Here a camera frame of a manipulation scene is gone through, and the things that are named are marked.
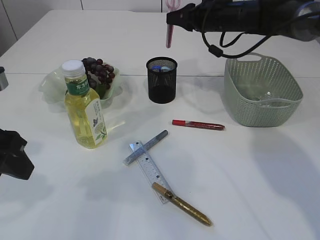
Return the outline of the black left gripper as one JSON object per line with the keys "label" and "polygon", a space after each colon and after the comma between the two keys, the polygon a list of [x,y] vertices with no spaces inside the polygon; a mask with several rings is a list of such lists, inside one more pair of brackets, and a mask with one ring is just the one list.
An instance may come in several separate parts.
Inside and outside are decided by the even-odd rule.
{"label": "black left gripper", "polygon": [[25,152],[27,141],[16,131],[0,130],[0,174],[28,180],[35,168]]}

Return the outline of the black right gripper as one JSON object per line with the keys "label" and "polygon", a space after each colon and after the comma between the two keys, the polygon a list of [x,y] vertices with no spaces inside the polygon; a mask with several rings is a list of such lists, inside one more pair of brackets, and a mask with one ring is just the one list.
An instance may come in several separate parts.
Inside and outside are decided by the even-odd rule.
{"label": "black right gripper", "polygon": [[184,7],[166,14],[166,23],[188,32],[225,32],[218,21],[218,15],[227,8],[227,0],[203,0],[200,4],[188,3]]}

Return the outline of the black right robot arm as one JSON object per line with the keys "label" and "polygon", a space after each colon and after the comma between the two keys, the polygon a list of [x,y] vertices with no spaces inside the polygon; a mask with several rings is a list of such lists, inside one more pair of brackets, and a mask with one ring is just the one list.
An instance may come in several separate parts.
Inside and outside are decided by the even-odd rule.
{"label": "black right robot arm", "polygon": [[320,36],[318,15],[282,25],[319,10],[315,0],[203,0],[168,13],[166,22],[189,32],[244,32],[309,42]]}

